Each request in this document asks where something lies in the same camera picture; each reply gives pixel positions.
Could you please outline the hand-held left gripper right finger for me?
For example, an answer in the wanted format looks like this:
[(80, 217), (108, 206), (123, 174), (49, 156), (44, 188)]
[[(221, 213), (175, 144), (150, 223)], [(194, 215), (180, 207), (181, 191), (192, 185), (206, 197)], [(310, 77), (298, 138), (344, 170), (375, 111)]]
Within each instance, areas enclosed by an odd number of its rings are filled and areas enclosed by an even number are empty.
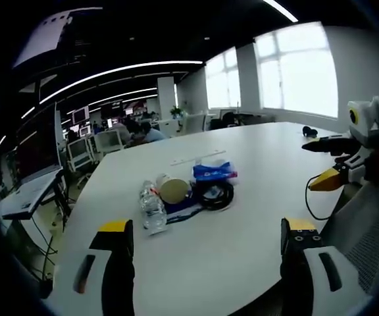
[(281, 220), (282, 315), (356, 315), (371, 300), (359, 272), (314, 224)]

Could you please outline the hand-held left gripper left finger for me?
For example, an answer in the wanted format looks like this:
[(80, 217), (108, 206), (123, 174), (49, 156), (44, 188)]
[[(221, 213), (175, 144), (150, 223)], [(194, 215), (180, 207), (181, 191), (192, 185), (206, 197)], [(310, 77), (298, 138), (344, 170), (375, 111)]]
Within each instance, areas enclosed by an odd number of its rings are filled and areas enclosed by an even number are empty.
[(46, 299), (54, 315), (134, 315), (133, 220), (100, 226), (86, 248), (67, 253)]

